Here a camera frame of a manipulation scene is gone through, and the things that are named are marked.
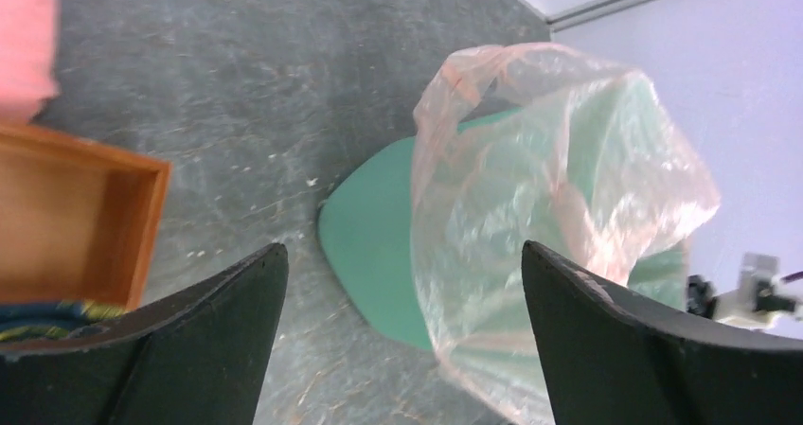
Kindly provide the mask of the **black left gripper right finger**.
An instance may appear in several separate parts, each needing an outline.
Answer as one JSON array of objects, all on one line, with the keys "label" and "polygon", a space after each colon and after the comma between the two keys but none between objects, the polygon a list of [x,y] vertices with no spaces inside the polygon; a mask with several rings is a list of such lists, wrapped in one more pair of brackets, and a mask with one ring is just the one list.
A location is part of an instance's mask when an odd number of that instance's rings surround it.
[{"label": "black left gripper right finger", "polygon": [[558,424],[798,424],[802,344],[719,324],[522,251],[529,319]]}]

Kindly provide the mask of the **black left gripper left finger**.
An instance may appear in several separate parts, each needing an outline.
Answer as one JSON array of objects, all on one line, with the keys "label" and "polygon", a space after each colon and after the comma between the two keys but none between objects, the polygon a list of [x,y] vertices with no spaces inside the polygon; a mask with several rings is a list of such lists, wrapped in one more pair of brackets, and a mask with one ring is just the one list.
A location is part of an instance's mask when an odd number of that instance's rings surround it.
[{"label": "black left gripper left finger", "polygon": [[251,423],[288,276],[274,243],[66,338],[2,344],[2,422]]}]

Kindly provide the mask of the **green plastic trash bin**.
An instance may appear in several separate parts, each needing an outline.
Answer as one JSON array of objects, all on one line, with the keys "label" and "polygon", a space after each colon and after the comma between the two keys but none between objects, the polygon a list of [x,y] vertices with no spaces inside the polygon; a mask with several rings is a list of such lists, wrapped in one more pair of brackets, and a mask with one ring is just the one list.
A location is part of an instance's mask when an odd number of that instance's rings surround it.
[{"label": "green plastic trash bin", "polygon": [[536,240],[626,284],[718,204],[637,71],[437,81],[414,140],[329,197],[319,238],[366,320],[435,352],[532,356],[520,256]]}]

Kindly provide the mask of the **pink plastic trash bag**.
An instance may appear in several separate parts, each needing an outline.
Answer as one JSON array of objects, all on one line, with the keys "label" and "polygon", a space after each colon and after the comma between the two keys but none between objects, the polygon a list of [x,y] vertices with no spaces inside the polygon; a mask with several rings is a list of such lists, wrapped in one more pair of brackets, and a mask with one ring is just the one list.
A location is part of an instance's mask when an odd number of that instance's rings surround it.
[{"label": "pink plastic trash bag", "polygon": [[550,424],[524,244],[681,309],[687,238],[720,192],[648,75],[560,44],[452,53],[414,118],[411,273],[440,368],[503,418]]}]

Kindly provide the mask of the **blue yellow rolled tie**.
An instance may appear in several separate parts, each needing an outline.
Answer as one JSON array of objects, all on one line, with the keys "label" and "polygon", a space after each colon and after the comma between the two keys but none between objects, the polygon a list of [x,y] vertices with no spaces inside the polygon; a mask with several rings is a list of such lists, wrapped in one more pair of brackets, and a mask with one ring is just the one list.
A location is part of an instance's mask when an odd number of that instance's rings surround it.
[{"label": "blue yellow rolled tie", "polygon": [[124,307],[95,301],[5,304],[1,306],[1,342],[67,338],[78,329],[126,312]]}]

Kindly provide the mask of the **orange wooden divided tray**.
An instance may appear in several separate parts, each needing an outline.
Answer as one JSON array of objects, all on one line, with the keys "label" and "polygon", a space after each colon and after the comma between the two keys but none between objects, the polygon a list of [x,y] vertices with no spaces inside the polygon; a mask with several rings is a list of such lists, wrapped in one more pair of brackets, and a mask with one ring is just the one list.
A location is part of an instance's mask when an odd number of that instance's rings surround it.
[{"label": "orange wooden divided tray", "polygon": [[1,127],[1,301],[137,308],[170,163],[33,125]]}]

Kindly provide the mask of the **salmon pink cloth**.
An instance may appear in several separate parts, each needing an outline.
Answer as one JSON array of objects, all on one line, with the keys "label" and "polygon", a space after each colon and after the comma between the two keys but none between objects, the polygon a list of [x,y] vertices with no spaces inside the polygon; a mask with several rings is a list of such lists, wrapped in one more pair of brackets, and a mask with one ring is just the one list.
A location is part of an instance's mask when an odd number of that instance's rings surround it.
[{"label": "salmon pink cloth", "polygon": [[1,0],[1,121],[27,124],[59,93],[59,0]]}]

